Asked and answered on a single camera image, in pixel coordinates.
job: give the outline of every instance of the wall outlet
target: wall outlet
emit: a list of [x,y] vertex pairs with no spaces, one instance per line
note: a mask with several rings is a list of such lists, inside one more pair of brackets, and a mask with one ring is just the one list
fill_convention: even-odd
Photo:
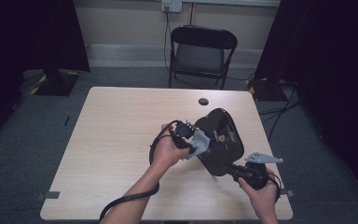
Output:
[[161,11],[182,12],[182,2],[180,1],[161,1]]

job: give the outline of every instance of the chair backrest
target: chair backrest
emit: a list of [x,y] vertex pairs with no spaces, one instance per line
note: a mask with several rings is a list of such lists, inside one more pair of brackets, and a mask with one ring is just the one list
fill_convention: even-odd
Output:
[[196,25],[184,25],[173,29],[171,46],[174,43],[214,49],[235,49],[237,37],[230,31]]

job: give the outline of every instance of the person's left hand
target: person's left hand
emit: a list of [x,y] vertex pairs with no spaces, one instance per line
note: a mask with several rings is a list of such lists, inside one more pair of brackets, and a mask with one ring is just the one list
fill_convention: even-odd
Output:
[[170,130],[172,129],[173,127],[171,126],[162,134],[153,154],[152,165],[164,170],[168,170],[171,166],[175,165],[190,151],[189,147],[183,149],[176,147],[170,135]]

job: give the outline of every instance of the black curtain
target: black curtain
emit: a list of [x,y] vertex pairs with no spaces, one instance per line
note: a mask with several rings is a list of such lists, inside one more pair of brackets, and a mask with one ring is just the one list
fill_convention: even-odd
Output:
[[0,0],[0,111],[29,69],[90,71],[72,0]]
[[282,0],[257,71],[298,84],[324,141],[358,179],[358,0]]

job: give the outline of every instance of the black folding chair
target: black folding chair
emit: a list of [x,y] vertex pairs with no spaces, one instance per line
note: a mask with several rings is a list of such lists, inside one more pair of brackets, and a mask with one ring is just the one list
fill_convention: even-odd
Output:
[[176,74],[222,79],[224,89],[231,56],[237,47],[237,37],[231,32],[211,27],[184,25],[171,33],[169,88]]

